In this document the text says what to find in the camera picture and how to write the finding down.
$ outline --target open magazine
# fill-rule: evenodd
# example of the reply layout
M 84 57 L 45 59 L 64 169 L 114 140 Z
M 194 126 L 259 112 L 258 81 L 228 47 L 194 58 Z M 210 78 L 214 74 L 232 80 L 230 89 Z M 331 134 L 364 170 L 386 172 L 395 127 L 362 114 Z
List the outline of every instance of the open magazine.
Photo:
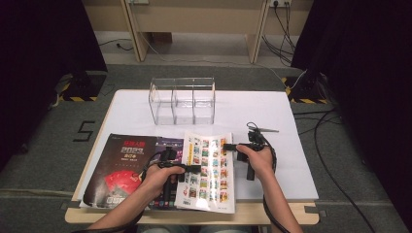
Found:
M 231 133 L 221 136 L 201 136 L 187 132 L 182 163 L 201 165 L 199 174 L 186 173 L 178 183 L 175 205 L 178 208 L 234 214 L 234 168 Z
M 193 209 L 234 213 L 234 168 L 231 134 L 205 137 L 186 133 L 185 139 L 111 134 L 87 184 L 81 207 L 115 208 L 142 182 L 144 165 L 159 159 L 154 154 L 171 147 L 174 163 L 201 165 L 198 174 L 172 183 L 170 196 L 162 193 L 149 204 L 152 210 Z

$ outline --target gray carpet floor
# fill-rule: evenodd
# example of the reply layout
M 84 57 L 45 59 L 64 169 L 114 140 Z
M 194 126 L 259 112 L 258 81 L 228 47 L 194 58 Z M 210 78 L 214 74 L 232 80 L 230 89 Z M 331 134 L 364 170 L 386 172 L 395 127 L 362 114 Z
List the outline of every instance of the gray carpet floor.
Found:
M 282 82 L 265 68 L 109 65 L 96 101 L 60 102 L 43 118 L 28 142 L 28 152 L 16 154 L 0 174 L 0 232 L 71 232 L 84 225 L 65 222 L 65 208 L 76 189 L 86 160 L 118 89 L 148 89 L 152 78 L 214 77 L 217 90 L 284 91 Z M 280 77 L 300 71 L 276 69 Z M 331 104 L 294 104 L 294 114 L 327 111 Z M 376 232 L 408 232 L 385 190 L 362 163 L 344 120 L 327 116 L 314 137 L 322 114 L 295 115 L 297 130 L 320 199 L 321 221 L 305 232 L 370 232 L 349 199 L 357 204 Z M 87 134 L 78 133 L 82 122 Z

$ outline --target black curtain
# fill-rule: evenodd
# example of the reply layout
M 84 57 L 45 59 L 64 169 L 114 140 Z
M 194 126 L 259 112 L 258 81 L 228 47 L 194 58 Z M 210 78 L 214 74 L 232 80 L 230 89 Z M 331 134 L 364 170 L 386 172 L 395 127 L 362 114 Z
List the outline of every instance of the black curtain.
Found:
M 327 75 L 361 156 L 412 231 L 412 1 L 315 0 L 292 67 Z
M 81 0 L 4 0 L 0 33 L 1 169 L 29 140 L 63 75 L 107 68 Z

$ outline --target white table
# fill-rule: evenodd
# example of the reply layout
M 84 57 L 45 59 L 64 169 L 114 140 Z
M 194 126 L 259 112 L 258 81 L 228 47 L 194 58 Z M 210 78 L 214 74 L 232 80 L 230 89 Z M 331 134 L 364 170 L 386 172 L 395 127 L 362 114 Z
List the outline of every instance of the white table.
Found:
M 276 177 L 293 213 L 300 224 L 316 224 L 318 214 L 305 212 L 315 206 L 318 192 L 313 182 L 285 92 L 216 91 L 215 123 L 204 125 L 155 125 L 148 102 L 148 90 L 118 90 L 100 128 L 86 167 L 73 196 L 82 199 L 88 181 L 106 140 L 111 133 L 183 138 L 186 131 L 201 135 L 231 132 L 233 143 L 249 143 L 248 122 L 258 127 L 277 129 L 279 133 L 263 133 L 277 153 Z M 236 214 L 204 212 L 146 211 L 139 223 L 172 224 L 269 224 L 262 205 L 258 180 L 246 180 L 247 164 L 235 161 Z M 69 208 L 66 220 L 73 223 L 95 222 L 107 210 Z

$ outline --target clear acrylic box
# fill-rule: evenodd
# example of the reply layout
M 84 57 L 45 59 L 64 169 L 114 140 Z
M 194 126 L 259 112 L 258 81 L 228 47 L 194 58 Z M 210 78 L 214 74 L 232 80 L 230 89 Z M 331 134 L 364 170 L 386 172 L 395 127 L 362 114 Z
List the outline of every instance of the clear acrylic box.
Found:
M 213 78 L 152 79 L 149 104 L 155 124 L 213 124 Z

